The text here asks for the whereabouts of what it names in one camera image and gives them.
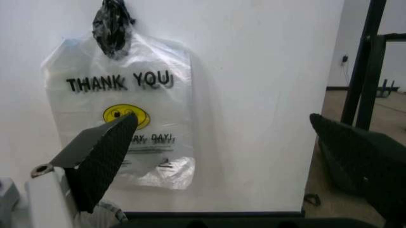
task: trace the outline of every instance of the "white plastic bag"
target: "white plastic bag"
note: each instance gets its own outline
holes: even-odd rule
[[[126,55],[108,58],[91,34],[66,39],[42,70],[62,146],[128,112],[138,128],[118,176],[185,189],[192,181],[191,63],[181,48],[131,30]]]

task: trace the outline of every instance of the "metal pole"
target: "metal pole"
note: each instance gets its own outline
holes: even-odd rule
[[[359,97],[361,95],[362,86],[365,81],[369,53],[371,51],[370,40],[375,38],[378,33],[382,15],[385,9],[386,0],[371,0],[367,18],[364,24],[361,41],[359,43],[357,58],[354,63],[351,82],[347,98],[344,104],[344,110],[341,116],[341,122],[352,125],[354,122],[355,112],[357,111]]]

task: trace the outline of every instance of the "gray metal part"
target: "gray metal part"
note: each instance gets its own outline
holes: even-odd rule
[[[11,211],[19,200],[19,192],[11,178],[0,178],[0,228],[11,227]]]

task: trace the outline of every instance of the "screw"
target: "screw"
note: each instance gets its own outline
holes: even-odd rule
[[[36,177],[42,176],[44,174],[47,174],[49,172],[52,172],[53,170],[54,170],[54,167],[51,164],[43,164],[43,165],[35,167],[31,171],[31,177],[36,178]]]

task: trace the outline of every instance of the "wall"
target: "wall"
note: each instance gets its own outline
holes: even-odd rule
[[[300,211],[343,1],[127,4],[141,33],[192,54],[196,174],[186,191],[113,185],[105,198],[127,211]],[[20,190],[60,150],[40,63],[100,5],[0,1],[0,175]]]
[[[364,27],[369,0],[346,0],[341,15],[340,27],[329,74],[329,86],[347,86],[352,76],[359,40]],[[379,34],[406,32],[406,1],[388,0],[382,17]],[[349,56],[347,66],[341,66],[344,55]],[[406,91],[406,43],[388,43],[381,73],[380,85],[387,78],[395,80],[395,86]]]

